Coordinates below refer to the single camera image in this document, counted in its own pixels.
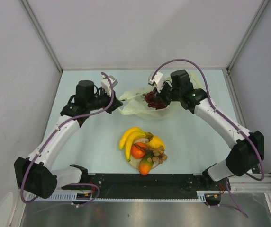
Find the brown fake longan bunch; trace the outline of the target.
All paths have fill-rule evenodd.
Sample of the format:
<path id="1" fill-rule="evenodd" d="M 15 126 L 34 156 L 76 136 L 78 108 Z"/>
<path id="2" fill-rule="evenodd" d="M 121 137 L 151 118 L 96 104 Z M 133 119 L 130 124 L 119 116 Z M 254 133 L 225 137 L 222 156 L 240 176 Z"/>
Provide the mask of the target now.
<path id="1" fill-rule="evenodd" d="M 145 150 L 146 154 L 145 155 L 152 155 L 152 161 L 154 163 L 163 163 L 168 159 L 168 156 L 165 154 L 163 147 L 159 147 L 157 149 L 151 149 L 148 148 Z"/>

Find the small orange fake fruit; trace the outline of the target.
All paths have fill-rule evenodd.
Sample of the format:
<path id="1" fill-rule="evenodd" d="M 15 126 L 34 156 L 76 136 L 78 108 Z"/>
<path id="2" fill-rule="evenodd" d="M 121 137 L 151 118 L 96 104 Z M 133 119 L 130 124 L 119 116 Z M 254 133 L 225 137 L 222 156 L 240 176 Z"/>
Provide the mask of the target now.
<path id="1" fill-rule="evenodd" d="M 152 161 L 152 155 L 145 155 L 139 163 L 138 170 L 141 175 L 147 175 L 152 169 L 154 162 Z"/>

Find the yellow fake bell pepper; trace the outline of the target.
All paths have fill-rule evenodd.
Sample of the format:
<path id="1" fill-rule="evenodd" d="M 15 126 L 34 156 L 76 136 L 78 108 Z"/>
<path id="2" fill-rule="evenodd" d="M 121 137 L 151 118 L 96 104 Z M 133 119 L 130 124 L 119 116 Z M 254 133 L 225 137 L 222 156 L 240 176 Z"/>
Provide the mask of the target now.
<path id="1" fill-rule="evenodd" d="M 159 147 L 163 147 L 163 150 L 166 150 L 166 146 L 164 142 L 158 137 L 158 136 L 153 136 L 147 143 L 146 143 L 148 148 L 151 149 L 157 149 Z"/>

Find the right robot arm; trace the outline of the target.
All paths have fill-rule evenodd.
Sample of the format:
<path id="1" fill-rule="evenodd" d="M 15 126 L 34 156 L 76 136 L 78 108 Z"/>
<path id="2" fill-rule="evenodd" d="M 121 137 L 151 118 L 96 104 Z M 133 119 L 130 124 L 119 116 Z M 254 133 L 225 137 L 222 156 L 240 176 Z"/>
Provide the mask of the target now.
<path id="1" fill-rule="evenodd" d="M 231 149 L 226 159 L 202 173 L 206 189 L 215 189 L 226 177 L 247 174 L 264 160 L 264 136 L 261 132 L 251 132 L 223 114 L 205 90 L 194 88 L 186 70 L 177 70 L 170 77 L 171 82 L 167 83 L 160 72 L 150 75 L 148 83 L 155 87 L 157 102 L 163 105 L 179 102 L 183 109 L 207 122 Z"/>

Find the fake dark grapes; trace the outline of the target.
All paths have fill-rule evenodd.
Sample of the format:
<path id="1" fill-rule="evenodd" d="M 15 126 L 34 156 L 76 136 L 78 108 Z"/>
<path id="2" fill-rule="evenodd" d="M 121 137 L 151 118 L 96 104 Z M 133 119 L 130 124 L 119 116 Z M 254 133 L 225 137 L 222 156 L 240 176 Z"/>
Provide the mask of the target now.
<path id="1" fill-rule="evenodd" d="M 144 101 L 147 103 L 149 108 L 154 108 L 155 110 L 164 109 L 167 106 L 156 101 L 156 94 L 153 91 L 143 94 Z"/>

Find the pale green plastic bag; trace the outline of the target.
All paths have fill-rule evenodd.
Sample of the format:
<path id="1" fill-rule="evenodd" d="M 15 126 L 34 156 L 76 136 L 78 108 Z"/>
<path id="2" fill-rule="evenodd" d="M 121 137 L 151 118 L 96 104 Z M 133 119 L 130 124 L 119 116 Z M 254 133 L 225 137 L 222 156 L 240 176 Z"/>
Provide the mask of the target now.
<path id="1" fill-rule="evenodd" d="M 156 110 L 148 107 L 148 103 L 144 100 L 144 95 L 152 90 L 152 86 L 146 86 L 125 91 L 119 98 L 123 102 L 123 107 L 120 107 L 118 111 L 122 115 L 136 115 L 144 120 L 161 120 L 173 116 L 182 109 L 177 102 L 170 103 L 164 109 Z"/>

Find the pink ceramic plate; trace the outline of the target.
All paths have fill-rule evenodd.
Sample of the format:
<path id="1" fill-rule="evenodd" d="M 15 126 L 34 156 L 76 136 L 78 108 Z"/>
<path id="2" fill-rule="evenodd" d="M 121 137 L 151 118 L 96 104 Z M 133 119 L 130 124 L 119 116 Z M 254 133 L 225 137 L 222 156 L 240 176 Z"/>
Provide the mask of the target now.
<path id="1" fill-rule="evenodd" d="M 145 143 L 146 144 L 148 141 L 149 141 L 149 139 L 138 139 L 134 143 L 141 142 L 141 143 Z M 138 170 L 138 166 L 139 166 L 140 161 L 141 161 L 141 159 L 136 159 L 136 158 L 132 157 L 132 155 L 131 155 L 131 160 L 128 162 L 128 164 L 132 168 Z M 159 165 L 159 163 L 154 163 L 152 169 L 156 168 L 158 165 Z"/>

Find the yellow fake banana bunch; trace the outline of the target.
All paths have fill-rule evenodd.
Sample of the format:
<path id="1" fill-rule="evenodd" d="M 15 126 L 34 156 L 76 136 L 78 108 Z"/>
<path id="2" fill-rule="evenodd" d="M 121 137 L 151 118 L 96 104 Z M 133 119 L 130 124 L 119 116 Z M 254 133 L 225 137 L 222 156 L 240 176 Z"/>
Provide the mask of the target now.
<path id="1" fill-rule="evenodd" d="M 124 149 L 125 159 L 127 162 L 131 160 L 131 147 L 138 139 L 151 139 L 153 134 L 150 132 L 144 132 L 139 127 L 132 127 L 124 132 L 119 141 L 119 149 Z"/>

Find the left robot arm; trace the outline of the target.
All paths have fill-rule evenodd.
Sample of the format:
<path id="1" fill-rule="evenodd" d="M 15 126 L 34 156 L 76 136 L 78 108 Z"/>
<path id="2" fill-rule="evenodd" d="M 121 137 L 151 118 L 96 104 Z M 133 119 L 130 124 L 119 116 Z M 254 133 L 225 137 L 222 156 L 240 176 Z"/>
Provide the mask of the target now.
<path id="1" fill-rule="evenodd" d="M 18 157 L 14 163 L 21 197 L 27 191 L 47 199 L 56 189 L 67 185 L 73 184 L 78 189 L 88 185 L 88 172 L 84 167 L 69 165 L 54 172 L 51 168 L 66 142 L 90 116 L 102 112 L 110 114 L 122 106 L 123 103 L 116 98 L 116 85 L 117 80 L 113 76 L 105 76 L 100 88 L 91 80 L 78 82 L 75 94 L 63 107 L 48 137 L 27 158 Z"/>

